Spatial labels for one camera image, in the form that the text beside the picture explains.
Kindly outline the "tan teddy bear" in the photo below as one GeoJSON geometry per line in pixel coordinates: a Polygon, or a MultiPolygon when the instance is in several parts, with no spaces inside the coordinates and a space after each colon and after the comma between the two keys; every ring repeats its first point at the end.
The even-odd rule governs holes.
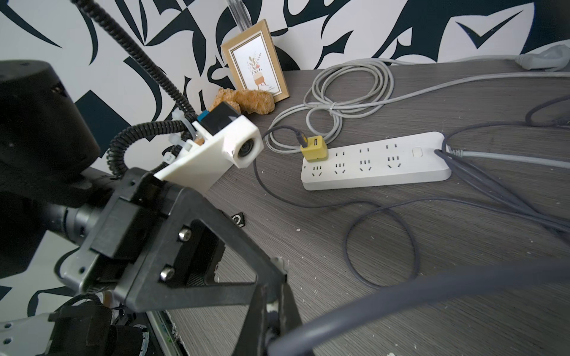
{"type": "Polygon", "coordinates": [[[209,111],[218,107],[222,102],[227,103],[241,114],[267,115],[271,114],[276,106],[273,95],[267,91],[220,88],[209,111]]]}

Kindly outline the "framed plant picture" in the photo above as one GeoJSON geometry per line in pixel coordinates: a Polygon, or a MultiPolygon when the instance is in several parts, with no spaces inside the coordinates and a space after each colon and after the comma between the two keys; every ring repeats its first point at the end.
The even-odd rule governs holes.
{"type": "Polygon", "coordinates": [[[271,93],[275,102],[289,98],[284,73],[267,21],[257,24],[221,45],[222,55],[237,89],[271,93]]]}

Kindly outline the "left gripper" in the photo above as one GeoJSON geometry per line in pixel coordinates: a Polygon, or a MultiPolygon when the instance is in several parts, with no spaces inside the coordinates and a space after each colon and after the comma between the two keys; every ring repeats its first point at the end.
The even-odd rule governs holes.
{"type": "Polygon", "coordinates": [[[132,169],[60,275],[81,294],[111,290],[136,312],[247,305],[258,285],[273,302],[286,274],[235,225],[237,213],[132,169]]]}

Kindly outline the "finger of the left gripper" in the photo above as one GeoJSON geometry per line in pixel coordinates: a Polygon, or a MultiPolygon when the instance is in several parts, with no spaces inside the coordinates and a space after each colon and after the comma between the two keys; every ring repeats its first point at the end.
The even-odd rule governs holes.
{"type": "Polygon", "coordinates": [[[255,288],[233,355],[268,355],[271,342],[302,325],[292,289],[282,284],[269,302],[267,285],[255,288]]]}

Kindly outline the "black mp3 player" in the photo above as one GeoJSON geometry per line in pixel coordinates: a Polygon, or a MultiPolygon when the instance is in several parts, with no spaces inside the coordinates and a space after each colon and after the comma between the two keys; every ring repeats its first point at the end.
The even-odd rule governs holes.
{"type": "Polygon", "coordinates": [[[243,228],[246,225],[246,219],[243,212],[232,215],[231,219],[239,228],[243,228]]]}

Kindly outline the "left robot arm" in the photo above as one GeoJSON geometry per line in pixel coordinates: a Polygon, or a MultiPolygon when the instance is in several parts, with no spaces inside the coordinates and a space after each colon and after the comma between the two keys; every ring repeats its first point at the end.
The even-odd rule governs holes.
{"type": "Polygon", "coordinates": [[[176,102],[165,122],[119,133],[110,174],[99,146],[47,62],[1,63],[1,271],[17,274],[42,233],[76,245],[55,265],[74,297],[56,311],[1,325],[3,355],[143,355],[148,327],[115,314],[207,306],[248,308],[236,355],[267,355],[301,326],[282,263],[203,193],[261,153],[258,127],[220,104],[204,119],[95,1],[103,28],[176,102]]]}

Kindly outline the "white power strip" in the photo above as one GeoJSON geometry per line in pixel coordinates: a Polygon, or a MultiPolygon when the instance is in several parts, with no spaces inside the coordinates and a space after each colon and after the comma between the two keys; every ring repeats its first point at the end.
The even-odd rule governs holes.
{"type": "Polygon", "coordinates": [[[451,169],[436,155],[443,139],[432,131],[330,148],[325,161],[303,161],[301,182],[322,191],[444,181],[451,169]]]}

